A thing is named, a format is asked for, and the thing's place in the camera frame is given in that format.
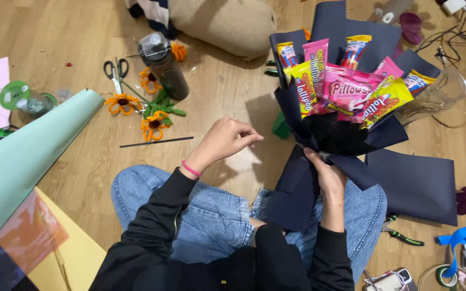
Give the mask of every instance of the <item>black water bottle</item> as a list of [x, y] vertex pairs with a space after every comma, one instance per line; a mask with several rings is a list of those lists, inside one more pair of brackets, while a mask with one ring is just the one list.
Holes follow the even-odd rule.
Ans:
[[143, 37], [138, 44], [138, 52], [173, 99], [183, 100], [188, 96], [188, 84], [172, 53], [170, 41], [163, 34], [156, 32]]

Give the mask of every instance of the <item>phone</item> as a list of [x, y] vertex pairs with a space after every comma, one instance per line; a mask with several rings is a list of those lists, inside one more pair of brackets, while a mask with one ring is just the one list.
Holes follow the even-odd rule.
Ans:
[[[399, 268], [395, 270], [403, 279], [406, 284], [405, 291], [418, 291], [413, 278], [411, 278], [411, 274], [409, 270], [406, 268]], [[399, 291], [402, 288], [402, 284], [400, 283], [400, 279], [396, 274], [391, 274], [383, 279], [374, 283], [375, 286], [381, 288], [384, 291]], [[365, 291], [377, 291], [372, 285], [366, 285]]]

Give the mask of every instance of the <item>beige pillow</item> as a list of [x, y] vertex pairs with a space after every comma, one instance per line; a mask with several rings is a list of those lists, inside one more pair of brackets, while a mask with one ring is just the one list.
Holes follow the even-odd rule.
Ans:
[[269, 52], [274, 12], [260, 0], [168, 0], [173, 26], [245, 60]]

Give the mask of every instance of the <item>black jacket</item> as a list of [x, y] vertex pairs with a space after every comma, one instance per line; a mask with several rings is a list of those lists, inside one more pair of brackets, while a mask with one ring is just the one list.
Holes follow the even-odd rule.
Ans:
[[257, 248], [244, 247], [209, 264], [171, 261], [195, 183], [175, 169], [109, 249], [90, 290], [354, 290], [346, 231], [321, 226], [308, 275], [298, 248], [272, 225], [257, 230]]

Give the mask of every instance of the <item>mint green paper roll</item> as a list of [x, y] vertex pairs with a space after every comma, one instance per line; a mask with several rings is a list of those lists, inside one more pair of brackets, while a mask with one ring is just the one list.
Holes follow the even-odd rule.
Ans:
[[0, 141], [0, 228], [104, 101], [84, 89]]

